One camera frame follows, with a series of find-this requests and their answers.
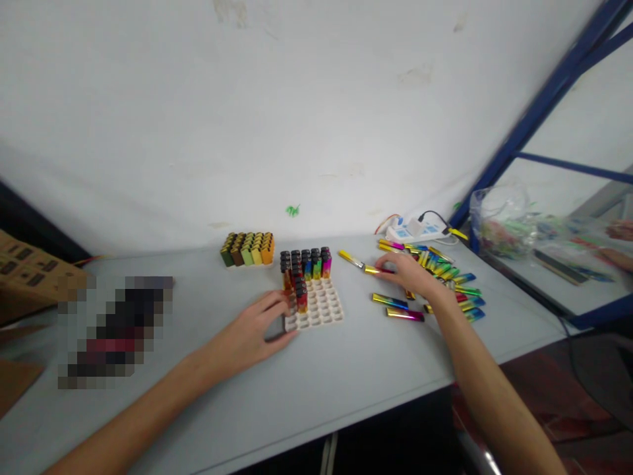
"white lighter tray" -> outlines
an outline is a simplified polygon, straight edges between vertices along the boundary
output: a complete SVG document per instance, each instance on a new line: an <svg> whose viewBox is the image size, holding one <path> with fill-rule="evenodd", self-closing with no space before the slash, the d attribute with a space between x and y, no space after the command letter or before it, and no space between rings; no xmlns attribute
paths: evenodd
<svg viewBox="0 0 633 475"><path fill-rule="evenodd" d="M291 315L284 317L285 331L305 331L332 323L343 323L343 307L331 279L311 280L306 282L306 287L308 312L298 313L297 299L294 294L290 295Z"/></svg>

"plastic bag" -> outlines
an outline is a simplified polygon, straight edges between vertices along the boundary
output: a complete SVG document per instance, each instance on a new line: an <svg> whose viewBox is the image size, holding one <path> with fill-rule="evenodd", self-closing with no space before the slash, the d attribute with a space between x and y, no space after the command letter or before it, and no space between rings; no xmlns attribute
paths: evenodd
<svg viewBox="0 0 633 475"><path fill-rule="evenodd" d="M531 251L538 229L529 213L523 183L475 191L470 197L470 214L482 249L509 259L524 259Z"/></svg>

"table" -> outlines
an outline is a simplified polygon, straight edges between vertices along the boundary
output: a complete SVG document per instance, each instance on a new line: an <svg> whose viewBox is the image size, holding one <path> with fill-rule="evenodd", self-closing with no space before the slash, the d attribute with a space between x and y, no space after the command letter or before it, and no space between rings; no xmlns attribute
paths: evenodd
<svg viewBox="0 0 633 475"><path fill-rule="evenodd" d="M218 385L190 406L135 464L133 474L226 474L336 431L454 380L437 322L385 317L371 301L402 291L337 256L345 249L372 263L376 236L278 242L281 250L328 245L345 321L299 335L288 348ZM483 291L486 318L473 324L498 363L564 338L556 318L463 245L437 246ZM58 390L59 323L0 352L46 370L0 420L6 473L37 474L130 405L192 349L206 342L260 293L279 288L273 269L223 269L219 248L108 259L87 270L107 275L169 275L173 315L152 353L115 389ZM54 313L37 317L53 318Z"/></svg>

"blue shelf frame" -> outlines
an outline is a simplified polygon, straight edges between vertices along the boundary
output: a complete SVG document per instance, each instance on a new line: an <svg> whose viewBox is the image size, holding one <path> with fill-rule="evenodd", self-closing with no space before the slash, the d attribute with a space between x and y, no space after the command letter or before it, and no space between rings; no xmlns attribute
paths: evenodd
<svg viewBox="0 0 633 475"><path fill-rule="evenodd" d="M586 71L633 38L633 23L614 34L631 11L633 11L633 0L605 0L598 8L578 41L554 70L523 118L516 124L475 185L468 191L460 207L449 219L453 228L459 229L466 223L473 192L493 186L516 159L531 160L633 185L633 175L630 174L522 151L576 81ZM471 247L476 253L479 252L479 242L476 239L472 239ZM606 322L631 314L633 314L633 295L575 316L573 324L579 329L585 329L592 327L598 321Z"/></svg>

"glass panel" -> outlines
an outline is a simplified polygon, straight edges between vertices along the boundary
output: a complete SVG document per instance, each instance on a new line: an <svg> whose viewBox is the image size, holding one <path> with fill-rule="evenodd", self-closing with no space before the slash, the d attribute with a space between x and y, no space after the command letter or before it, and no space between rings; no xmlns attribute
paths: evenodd
<svg viewBox="0 0 633 475"><path fill-rule="evenodd" d="M497 186L479 227L492 264L575 315L633 291L633 186L520 158Z"/></svg>
<svg viewBox="0 0 633 475"><path fill-rule="evenodd" d="M524 151L633 172L633 40L582 75Z"/></svg>

